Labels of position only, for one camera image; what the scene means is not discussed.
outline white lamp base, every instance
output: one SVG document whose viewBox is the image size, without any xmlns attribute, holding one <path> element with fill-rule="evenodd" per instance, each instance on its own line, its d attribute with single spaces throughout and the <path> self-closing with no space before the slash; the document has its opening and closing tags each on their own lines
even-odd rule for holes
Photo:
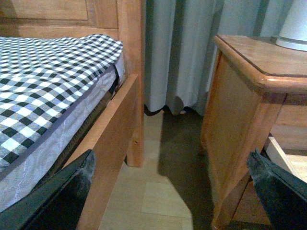
<svg viewBox="0 0 307 230">
<path fill-rule="evenodd" d="M 295 39 L 289 39 L 284 37 L 279 37 L 276 44 L 289 49 L 297 49 L 302 51 L 307 51 L 307 42 Z"/>
</svg>

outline lamp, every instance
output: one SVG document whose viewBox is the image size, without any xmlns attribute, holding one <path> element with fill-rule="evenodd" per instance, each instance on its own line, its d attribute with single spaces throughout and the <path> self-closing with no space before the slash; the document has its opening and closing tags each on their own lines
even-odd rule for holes
<svg viewBox="0 0 307 230">
<path fill-rule="evenodd" d="M 307 51 L 307 0 L 294 0 L 276 44 Z"/>
</svg>

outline nightstand drawer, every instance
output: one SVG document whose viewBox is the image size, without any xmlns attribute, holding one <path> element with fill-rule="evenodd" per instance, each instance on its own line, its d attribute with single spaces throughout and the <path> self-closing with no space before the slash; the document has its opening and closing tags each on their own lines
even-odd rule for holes
<svg viewBox="0 0 307 230">
<path fill-rule="evenodd" d="M 307 151 L 282 149 L 274 137 L 268 137 L 264 150 L 272 162 L 307 183 Z"/>
</svg>

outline wooden bed frame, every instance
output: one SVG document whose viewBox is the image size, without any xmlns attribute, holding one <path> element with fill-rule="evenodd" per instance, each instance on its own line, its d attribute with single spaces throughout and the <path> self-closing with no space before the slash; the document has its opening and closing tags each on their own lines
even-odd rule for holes
<svg viewBox="0 0 307 230">
<path fill-rule="evenodd" d="M 69 162 L 96 153 L 93 183 L 78 229 L 96 230 L 120 168 L 143 162 L 143 0 L 2 0 L 0 36 L 58 38 L 106 34 L 123 41 L 127 80 Z"/>
</svg>

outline nightstand top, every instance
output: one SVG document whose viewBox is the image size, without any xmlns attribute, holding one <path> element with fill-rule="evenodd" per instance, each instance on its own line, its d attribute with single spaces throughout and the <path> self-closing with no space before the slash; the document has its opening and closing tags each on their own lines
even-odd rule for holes
<svg viewBox="0 0 307 230">
<path fill-rule="evenodd" d="M 259 90 L 307 92 L 306 51 L 277 46 L 270 37 L 218 35 L 214 41 Z"/>
<path fill-rule="evenodd" d="M 307 51 L 277 46 L 270 37 L 219 37 L 265 75 L 307 77 Z"/>
</svg>

